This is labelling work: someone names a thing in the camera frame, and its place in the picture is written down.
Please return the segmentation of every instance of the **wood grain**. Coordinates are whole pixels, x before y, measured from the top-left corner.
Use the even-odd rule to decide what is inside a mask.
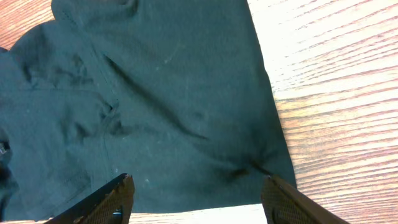
[[[350,223],[398,223],[398,2],[249,5],[299,190]],[[49,6],[1,0],[0,45],[51,19]],[[134,214],[131,223],[245,219],[265,223],[261,206]]]

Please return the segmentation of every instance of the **dark cloth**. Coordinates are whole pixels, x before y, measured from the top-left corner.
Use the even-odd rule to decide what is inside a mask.
[[[7,220],[58,215],[123,172],[135,212],[260,203],[261,170],[295,186],[245,0],[52,10],[0,54],[0,141],[18,185]]]

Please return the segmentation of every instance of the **light wood tabletop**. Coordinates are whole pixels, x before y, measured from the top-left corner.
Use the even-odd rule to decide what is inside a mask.
[[[350,223],[398,223],[398,1],[249,0],[298,189]],[[0,0],[0,46],[53,19]],[[249,205],[131,223],[266,223]]]

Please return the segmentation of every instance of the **clothing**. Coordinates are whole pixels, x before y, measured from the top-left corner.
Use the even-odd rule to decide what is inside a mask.
[[[0,141],[18,185],[7,220],[58,215],[123,172],[134,212],[260,203],[261,170],[295,186],[245,0],[52,10],[0,54]]]

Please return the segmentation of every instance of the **folded shirt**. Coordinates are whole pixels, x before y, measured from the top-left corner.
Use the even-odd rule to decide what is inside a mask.
[[[262,170],[295,186],[245,0],[52,10],[0,53],[6,220],[56,216],[123,172],[146,213],[260,203]]]

